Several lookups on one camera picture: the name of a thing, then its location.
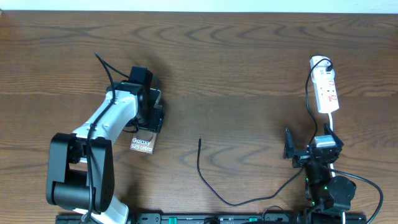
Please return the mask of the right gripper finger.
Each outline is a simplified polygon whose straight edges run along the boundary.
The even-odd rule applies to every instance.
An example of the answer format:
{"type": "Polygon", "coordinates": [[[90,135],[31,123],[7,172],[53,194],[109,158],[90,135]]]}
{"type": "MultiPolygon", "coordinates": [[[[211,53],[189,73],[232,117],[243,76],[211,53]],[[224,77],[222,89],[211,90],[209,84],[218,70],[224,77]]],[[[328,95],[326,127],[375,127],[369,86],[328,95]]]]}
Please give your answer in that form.
{"type": "Polygon", "coordinates": [[[343,141],[334,133],[334,131],[331,130],[330,125],[328,123],[324,123],[323,128],[324,128],[324,133],[325,133],[324,135],[332,135],[333,139],[336,142],[335,147],[343,147],[344,146],[343,141]]]}
{"type": "Polygon", "coordinates": [[[283,158],[290,159],[293,158],[295,155],[295,146],[293,142],[293,138],[291,132],[288,128],[285,129],[285,145],[284,145],[284,152],[283,158]]]}

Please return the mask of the Galaxy S25 Ultra smartphone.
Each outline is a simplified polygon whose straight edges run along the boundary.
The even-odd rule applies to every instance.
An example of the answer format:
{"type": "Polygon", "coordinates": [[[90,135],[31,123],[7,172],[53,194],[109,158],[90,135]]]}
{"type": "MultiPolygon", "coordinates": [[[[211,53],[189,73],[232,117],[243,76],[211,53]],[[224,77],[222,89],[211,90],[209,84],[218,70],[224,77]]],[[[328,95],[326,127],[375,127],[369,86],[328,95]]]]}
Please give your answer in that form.
{"type": "Polygon", "coordinates": [[[132,135],[129,149],[145,154],[153,154],[158,135],[143,129],[139,130],[138,128],[137,132],[132,135]]]}

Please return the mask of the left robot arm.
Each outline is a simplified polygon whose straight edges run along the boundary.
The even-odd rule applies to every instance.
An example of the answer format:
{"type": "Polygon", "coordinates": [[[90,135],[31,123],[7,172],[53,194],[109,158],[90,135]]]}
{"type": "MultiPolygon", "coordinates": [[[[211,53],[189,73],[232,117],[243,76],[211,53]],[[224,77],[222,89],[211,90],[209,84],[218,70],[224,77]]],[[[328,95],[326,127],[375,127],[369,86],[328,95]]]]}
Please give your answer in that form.
{"type": "Polygon", "coordinates": [[[133,223],[129,207],[114,194],[113,146],[124,128],[151,133],[135,138],[153,150],[164,121],[161,92],[152,88],[153,74],[133,66],[127,80],[111,82],[100,107],[72,133],[57,133],[50,142],[46,199],[71,210],[56,223],[133,223]]]}

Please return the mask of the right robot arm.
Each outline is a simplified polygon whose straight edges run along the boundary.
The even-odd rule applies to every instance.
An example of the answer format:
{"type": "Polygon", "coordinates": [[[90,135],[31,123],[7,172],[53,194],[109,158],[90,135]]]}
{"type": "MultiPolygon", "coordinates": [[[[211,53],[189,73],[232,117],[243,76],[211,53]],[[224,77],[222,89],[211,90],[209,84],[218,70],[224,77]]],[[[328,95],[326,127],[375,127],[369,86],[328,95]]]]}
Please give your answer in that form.
{"type": "Polygon", "coordinates": [[[292,223],[343,223],[343,213],[351,208],[356,184],[342,175],[333,176],[328,166],[338,159],[344,144],[326,123],[324,131],[306,150],[298,151],[290,131],[285,130],[283,158],[291,159],[292,167],[304,169],[306,198],[312,203],[294,213],[292,223]]]}

